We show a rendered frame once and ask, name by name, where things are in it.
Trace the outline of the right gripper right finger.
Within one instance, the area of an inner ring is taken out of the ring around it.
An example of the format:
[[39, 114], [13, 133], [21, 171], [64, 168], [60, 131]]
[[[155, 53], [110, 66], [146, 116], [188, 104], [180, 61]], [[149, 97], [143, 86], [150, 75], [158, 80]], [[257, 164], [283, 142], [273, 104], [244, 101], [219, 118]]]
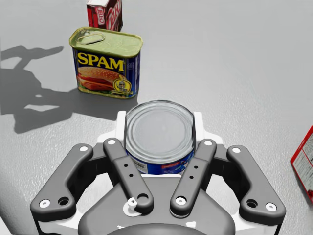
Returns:
[[191, 213], [201, 189], [211, 175], [220, 175], [233, 190], [245, 220], [283, 220], [286, 207], [256, 163], [242, 145], [225, 148], [221, 137], [205, 131], [201, 112], [193, 114], [195, 153], [190, 159], [170, 200], [174, 215]]

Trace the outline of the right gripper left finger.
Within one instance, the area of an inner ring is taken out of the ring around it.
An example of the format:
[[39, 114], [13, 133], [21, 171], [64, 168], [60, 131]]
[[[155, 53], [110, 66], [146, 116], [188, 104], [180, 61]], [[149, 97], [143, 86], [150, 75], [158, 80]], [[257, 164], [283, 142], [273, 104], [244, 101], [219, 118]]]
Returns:
[[77, 201], [102, 173], [119, 181], [128, 199], [135, 199], [136, 212], [151, 212], [154, 198], [126, 153], [126, 133], [126, 112], [119, 111], [115, 130], [99, 139], [95, 147], [82, 143], [75, 145], [31, 202], [33, 218], [63, 220], [73, 217]]

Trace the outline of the red and white carton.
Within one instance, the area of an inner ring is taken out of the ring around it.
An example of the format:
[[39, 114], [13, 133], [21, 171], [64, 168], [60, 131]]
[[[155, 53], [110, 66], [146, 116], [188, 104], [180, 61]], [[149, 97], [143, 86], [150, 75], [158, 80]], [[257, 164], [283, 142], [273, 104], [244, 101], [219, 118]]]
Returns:
[[313, 204], [313, 125], [292, 156], [290, 163]]

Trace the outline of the blue flat can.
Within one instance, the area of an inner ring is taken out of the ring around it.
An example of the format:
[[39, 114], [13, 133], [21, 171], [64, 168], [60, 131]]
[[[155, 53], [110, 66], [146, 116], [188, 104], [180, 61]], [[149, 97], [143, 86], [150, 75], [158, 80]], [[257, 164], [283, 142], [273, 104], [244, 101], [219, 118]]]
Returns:
[[194, 155], [193, 114], [168, 100], [139, 104], [126, 114], [126, 150], [142, 174], [182, 174]]

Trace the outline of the green and blue rectangular can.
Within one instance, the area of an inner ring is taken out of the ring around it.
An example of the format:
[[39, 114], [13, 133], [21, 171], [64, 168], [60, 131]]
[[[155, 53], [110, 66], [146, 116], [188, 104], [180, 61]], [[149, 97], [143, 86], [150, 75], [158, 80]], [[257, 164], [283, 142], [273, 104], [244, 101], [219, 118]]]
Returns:
[[69, 39], [77, 87], [81, 92], [129, 99], [137, 95], [140, 52], [137, 35], [82, 27]]

